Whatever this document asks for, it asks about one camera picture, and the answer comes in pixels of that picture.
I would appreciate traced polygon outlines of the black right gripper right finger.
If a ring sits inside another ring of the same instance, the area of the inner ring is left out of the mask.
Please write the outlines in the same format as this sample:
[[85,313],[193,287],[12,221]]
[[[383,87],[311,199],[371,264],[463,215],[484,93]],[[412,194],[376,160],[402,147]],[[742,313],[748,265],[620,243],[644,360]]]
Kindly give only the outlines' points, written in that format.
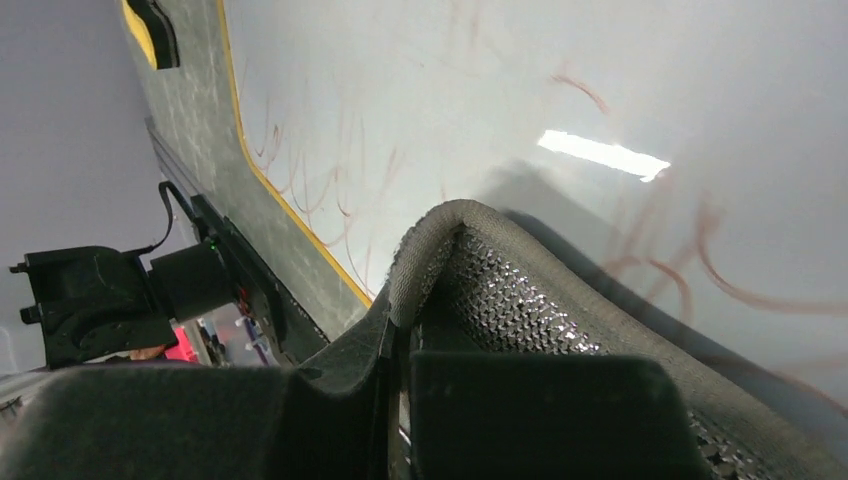
[[448,316],[410,356],[418,479],[705,479],[681,395],[635,356],[487,352]]

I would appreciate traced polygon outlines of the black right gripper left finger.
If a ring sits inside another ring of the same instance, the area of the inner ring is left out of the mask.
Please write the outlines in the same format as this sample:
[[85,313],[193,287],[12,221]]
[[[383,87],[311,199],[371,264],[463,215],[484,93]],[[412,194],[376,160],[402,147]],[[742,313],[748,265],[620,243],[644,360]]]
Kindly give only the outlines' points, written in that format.
[[384,479],[388,302],[295,368],[177,362],[54,376],[1,455],[5,479]]

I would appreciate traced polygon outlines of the grey blue scrubbing sponge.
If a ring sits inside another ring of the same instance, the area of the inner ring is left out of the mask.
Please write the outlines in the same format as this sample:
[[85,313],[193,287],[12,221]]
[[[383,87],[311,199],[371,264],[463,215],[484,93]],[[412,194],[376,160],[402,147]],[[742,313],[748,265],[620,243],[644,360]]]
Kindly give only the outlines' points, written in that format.
[[519,225],[474,200],[429,210],[389,270],[389,314],[413,328],[436,287],[495,351],[636,354],[679,388],[684,422],[712,479],[843,479],[846,468],[766,405],[593,290]]

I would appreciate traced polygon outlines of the yellow framed whiteboard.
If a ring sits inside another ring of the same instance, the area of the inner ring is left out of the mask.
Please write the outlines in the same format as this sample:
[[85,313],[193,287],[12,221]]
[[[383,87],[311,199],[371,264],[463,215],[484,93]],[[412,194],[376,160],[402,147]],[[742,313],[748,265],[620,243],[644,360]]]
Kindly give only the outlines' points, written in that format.
[[637,306],[847,402],[843,1],[225,1],[249,167],[363,302],[406,229],[534,216]]

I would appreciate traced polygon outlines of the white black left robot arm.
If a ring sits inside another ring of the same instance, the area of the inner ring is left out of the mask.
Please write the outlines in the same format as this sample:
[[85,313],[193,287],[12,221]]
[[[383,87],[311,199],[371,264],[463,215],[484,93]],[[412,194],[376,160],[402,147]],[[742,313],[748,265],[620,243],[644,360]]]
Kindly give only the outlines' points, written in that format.
[[8,269],[26,281],[31,304],[19,311],[37,325],[45,369],[58,370],[119,352],[178,343],[173,325],[235,299],[222,256],[204,242],[154,259],[103,246],[28,253]]

